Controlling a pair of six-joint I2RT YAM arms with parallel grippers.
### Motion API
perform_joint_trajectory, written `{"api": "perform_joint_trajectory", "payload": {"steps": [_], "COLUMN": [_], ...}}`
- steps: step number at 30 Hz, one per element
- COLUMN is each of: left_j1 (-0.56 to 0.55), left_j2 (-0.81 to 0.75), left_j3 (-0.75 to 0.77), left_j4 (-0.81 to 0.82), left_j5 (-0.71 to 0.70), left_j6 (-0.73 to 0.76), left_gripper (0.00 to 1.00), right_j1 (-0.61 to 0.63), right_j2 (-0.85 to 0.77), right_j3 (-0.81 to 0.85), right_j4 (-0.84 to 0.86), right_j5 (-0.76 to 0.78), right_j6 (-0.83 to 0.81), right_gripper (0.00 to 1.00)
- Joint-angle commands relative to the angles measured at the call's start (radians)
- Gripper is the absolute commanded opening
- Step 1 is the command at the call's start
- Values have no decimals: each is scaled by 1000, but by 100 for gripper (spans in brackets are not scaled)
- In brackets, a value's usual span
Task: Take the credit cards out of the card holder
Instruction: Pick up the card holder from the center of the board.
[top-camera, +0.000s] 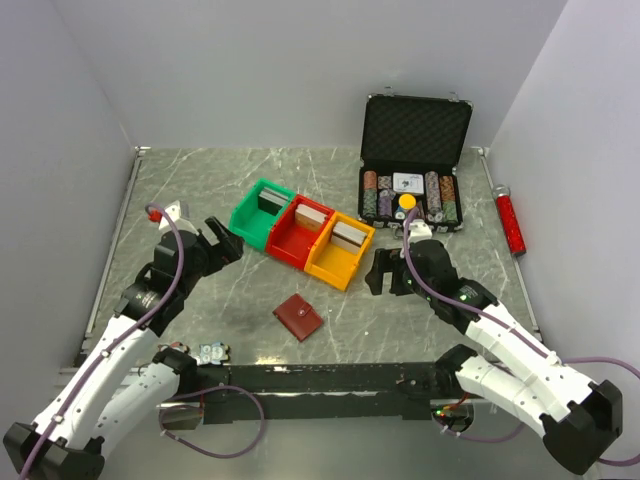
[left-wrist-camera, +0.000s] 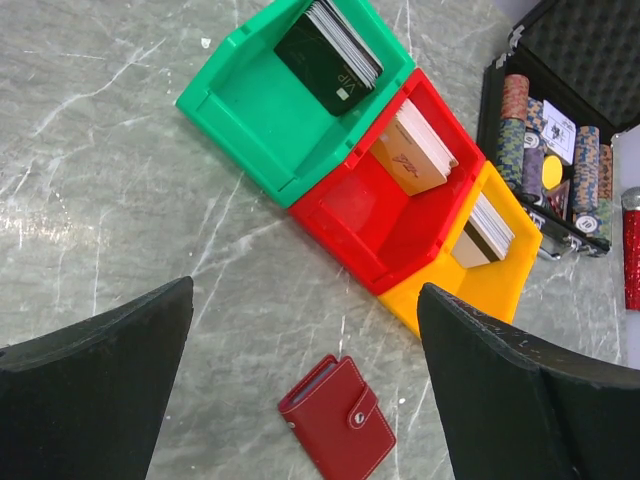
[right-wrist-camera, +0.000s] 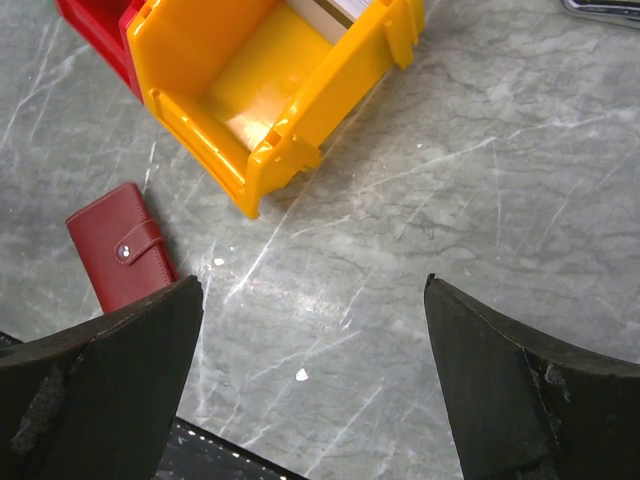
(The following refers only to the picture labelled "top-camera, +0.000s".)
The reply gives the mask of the red leather card holder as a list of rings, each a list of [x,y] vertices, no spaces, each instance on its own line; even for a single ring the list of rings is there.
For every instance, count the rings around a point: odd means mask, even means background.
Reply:
[[[305,341],[323,325],[323,319],[299,294],[280,304],[273,315],[299,341]]]

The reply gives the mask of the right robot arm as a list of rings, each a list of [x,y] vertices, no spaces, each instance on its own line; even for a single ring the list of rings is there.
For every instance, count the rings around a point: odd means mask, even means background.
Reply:
[[[392,294],[416,294],[436,316],[500,361],[491,364],[458,345],[439,360],[438,390],[480,396],[511,414],[543,441],[566,470],[585,474],[622,433],[623,399],[610,381],[596,382],[564,363],[480,283],[461,277],[444,245],[422,240],[408,248],[376,250],[365,277],[372,294],[391,276]]]

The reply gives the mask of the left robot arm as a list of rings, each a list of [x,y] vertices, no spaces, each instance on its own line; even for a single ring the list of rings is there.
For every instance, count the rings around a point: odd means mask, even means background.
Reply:
[[[196,392],[195,358],[177,348],[156,353],[122,385],[136,361],[184,309],[197,282],[239,260],[243,240],[216,218],[210,244],[187,220],[163,222],[153,259],[136,275],[91,353],[64,389],[29,423],[14,423],[3,444],[22,479],[96,479],[116,445],[165,400]]]

